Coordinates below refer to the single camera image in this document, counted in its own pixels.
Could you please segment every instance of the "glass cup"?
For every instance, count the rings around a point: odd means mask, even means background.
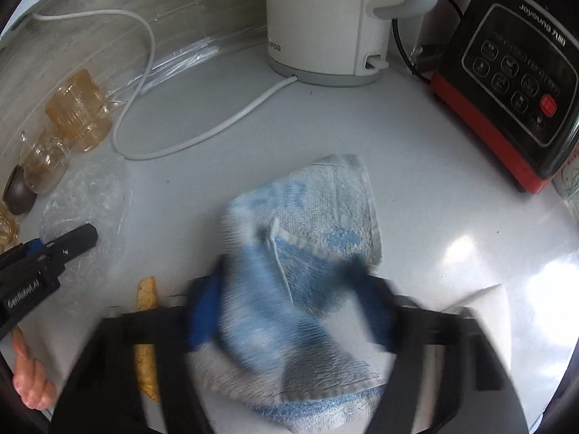
[[[36,194],[52,191],[63,178],[70,161],[70,150],[51,129],[45,128],[34,141],[22,133],[24,146],[20,166],[24,169],[24,182]]]
[[[0,204],[0,253],[13,247],[18,239],[18,224],[4,204]]]
[[[83,152],[99,145],[112,128],[107,99],[87,69],[76,72],[57,89],[45,112],[60,136]]]

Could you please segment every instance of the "white cable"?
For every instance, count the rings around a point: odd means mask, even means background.
[[[147,63],[147,68],[145,68],[143,76],[141,77],[141,80],[139,81],[139,83],[137,85],[137,88],[135,88],[135,91],[132,93],[131,97],[128,99],[127,103],[125,104],[123,110],[121,111],[121,114],[119,115],[119,119],[112,130],[112,136],[111,136],[112,137],[112,145],[114,146],[115,150],[119,154],[124,156],[126,159],[141,160],[141,161],[147,160],[147,159],[156,159],[156,158],[161,158],[161,157],[166,157],[168,155],[172,155],[172,154],[180,152],[184,149],[188,149],[188,148],[192,147],[193,145],[197,145],[198,143],[201,143],[202,141],[207,140],[207,139],[217,135],[219,132],[224,131],[225,129],[227,129],[227,127],[230,127],[231,125],[236,123],[239,119],[245,117],[247,114],[249,114],[251,111],[253,111],[253,109],[258,107],[261,103],[263,103],[265,100],[267,100],[267,98],[271,97],[271,95],[273,95],[274,93],[276,93],[277,91],[282,89],[284,86],[290,85],[290,84],[294,83],[295,81],[297,81],[297,77],[293,76],[293,77],[286,78],[286,79],[274,84],[271,88],[269,88],[261,96],[254,99],[251,103],[249,103],[247,106],[245,106],[243,109],[241,109],[241,111],[238,111],[237,113],[235,113],[234,115],[229,117],[227,120],[225,120],[223,123],[213,127],[213,129],[209,129],[207,132],[204,132],[200,135],[197,135],[196,137],[194,137],[190,140],[184,141],[183,143],[180,143],[178,145],[174,145],[173,147],[168,147],[166,149],[159,150],[158,152],[153,152],[153,153],[144,153],[144,154],[126,153],[126,152],[123,152],[121,150],[121,148],[119,147],[119,140],[118,140],[119,127],[121,126],[121,123],[123,122],[125,114],[131,108],[133,101],[135,101],[135,98],[137,98],[138,94],[143,89],[143,85],[147,81],[147,78],[149,77],[149,74],[151,73],[151,69],[153,68],[153,63],[155,61],[155,49],[156,49],[155,34],[153,33],[153,30],[152,30],[151,26],[149,25],[149,23],[147,23],[147,21],[144,20],[144,18],[139,16],[138,14],[130,12],[130,11],[125,11],[123,9],[95,9],[94,11],[83,11],[83,12],[79,12],[79,13],[61,14],[61,15],[54,15],[54,16],[44,16],[44,15],[41,15],[38,13],[32,14],[32,17],[38,21],[76,20],[77,18],[86,18],[86,17],[91,17],[91,16],[126,16],[128,18],[133,18],[134,20],[138,21],[139,23],[141,23],[141,25],[143,25],[145,27],[145,29],[149,33],[149,39],[151,41],[151,53],[149,55],[149,61]]]

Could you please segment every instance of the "finger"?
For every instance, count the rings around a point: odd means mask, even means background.
[[[36,409],[38,402],[42,398],[42,393],[44,391],[44,385],[46,383],[46,372],[42,364],[34,360],[34,382],[33,386],[28,392],[28,396],[22,398],[22,402],[28,406],[31,410]]]
[[[33,359],[16,355],[14,363],[14,377],[12,384],[20,396],[28,396],[28,391],[34,383],[34,361]]]
[[[24,334],[18,326],[15,326],[12,330],[12,348],[17,356],[24,358],[30,356],[30,351],[28,350],[28,346],[26,346],[26,341],[24,340]]]
[[[56,387],[50,380],[47,380],[46,384],[44,385],[44,393],[42,394],[42,398],[40,398],[40,401],[38,402],[37,410],[42,411],[47,409],[54,404],[55,400]]]

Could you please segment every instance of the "white kettle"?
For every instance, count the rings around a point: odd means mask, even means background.
[[[353,86],[387,67],[393,18],[430,11],[438,0],[267,0],[270,65],[300,81]]]

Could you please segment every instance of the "kettle brand text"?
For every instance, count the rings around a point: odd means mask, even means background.
[[[271,42],[271,40],[267,39],[267,44],[269,45],[269,47],[271,47],[274,50],[277,50],[278,52],[282,51],[282,48],[280,46],[278,46],[277,44],[274,44],[273,42]]]
[[[548,32],[551,36],[555,37],[555,40],[557,40],[557,42],[560,43],[561,46],[565,47],[565,44],[567,43],[565,38],[561,36],[561,34],[559,34],[557,29],[552,27],[551,24],[549,24],[547,20],[545,20],[541,15],[537,14],[535,11],[530,9],[524,3],[522,3],[519,6],[519,9],[522,10],[529,18],[533,18],[535,21],[537,21],[537,23],[539,23],[545,29],[546,32]]]

